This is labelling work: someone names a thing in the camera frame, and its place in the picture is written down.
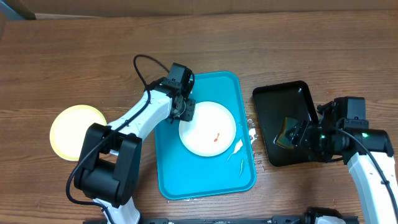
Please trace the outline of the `green and yellow sponge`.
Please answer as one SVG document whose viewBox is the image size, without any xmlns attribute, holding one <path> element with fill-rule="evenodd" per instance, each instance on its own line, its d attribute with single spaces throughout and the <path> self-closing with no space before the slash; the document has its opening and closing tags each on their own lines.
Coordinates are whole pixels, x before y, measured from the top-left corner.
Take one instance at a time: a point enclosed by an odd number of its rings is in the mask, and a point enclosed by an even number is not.
<svg viewBox="0 0 398 224">
<path fill-rule="evenodd" d="M 293 150 L 294 144 L 292 141 L 298 125 L 298 120 L 286 117 L 282 123 L 279 134 L 275 138 L 274 143 L 279 147 L 283 147 L 284 149 Z"/>
</svg>

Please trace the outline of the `light blue plate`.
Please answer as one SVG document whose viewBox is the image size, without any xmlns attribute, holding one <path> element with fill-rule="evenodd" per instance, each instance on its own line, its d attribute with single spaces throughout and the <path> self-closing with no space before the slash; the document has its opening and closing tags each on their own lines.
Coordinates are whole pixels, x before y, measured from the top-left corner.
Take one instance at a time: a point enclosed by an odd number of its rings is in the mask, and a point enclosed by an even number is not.
<svg viewBox="0 0 398 224">
<path fill-rule="evenodd" d="M 219 103 L 204 101 L 195 105 L 191 121 L 181 121 L 178 133 L 183 145 L 192 153 L 213 157 L 224 153 L 236 137 L 232 113 Z"/>
</svg>

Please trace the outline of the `yellow-green plate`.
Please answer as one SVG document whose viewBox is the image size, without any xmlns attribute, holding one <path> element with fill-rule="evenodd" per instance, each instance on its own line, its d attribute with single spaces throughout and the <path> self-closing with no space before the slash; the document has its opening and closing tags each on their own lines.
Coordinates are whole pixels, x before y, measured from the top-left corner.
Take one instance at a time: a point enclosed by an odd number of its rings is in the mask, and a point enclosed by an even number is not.
<svg viewBox="0 0 398 224">
<path fill-rule="evenodd" d="M 87 129 L 107 124 L 103 114 L 89 105 L 75 105 L 63 110 L 50 128 L 50 145 L 62 159 L 78 161 Z"/>
</svg>

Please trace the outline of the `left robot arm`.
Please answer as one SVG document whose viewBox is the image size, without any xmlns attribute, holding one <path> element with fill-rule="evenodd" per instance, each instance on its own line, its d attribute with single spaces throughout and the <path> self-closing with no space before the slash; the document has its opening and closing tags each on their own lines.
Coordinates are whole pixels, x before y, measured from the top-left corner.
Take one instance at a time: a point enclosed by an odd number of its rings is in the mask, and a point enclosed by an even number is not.
<svg viewBox="0 0 398 224">
<path fill-rule="evenodd" d="M 119 119 L 86 131 L 78 164 L 66 195 L 72 203 L 101 209 L 105 223 L 139 223 L 132 193 L 136 189 L 142 143 L 163 120 L 191 121 L 192 87 L 147 87 L 142 98 Z"/>
</svg>

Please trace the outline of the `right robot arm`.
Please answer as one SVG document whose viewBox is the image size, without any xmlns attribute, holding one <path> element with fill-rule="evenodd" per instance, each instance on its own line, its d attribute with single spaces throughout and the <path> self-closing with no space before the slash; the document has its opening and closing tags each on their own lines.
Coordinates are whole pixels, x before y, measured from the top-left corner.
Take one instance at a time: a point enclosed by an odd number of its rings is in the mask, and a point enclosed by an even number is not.
<svg viewBox="0 0 398 224">
<path fill-rule="evenodd" d="M 397 223 L 397 177 L 388 134 L 366 120 L 317 124 L 286 118 L 281 136 L 313 162 L 342 160 L 357 188 L 366 223 Z"/>
</svg>

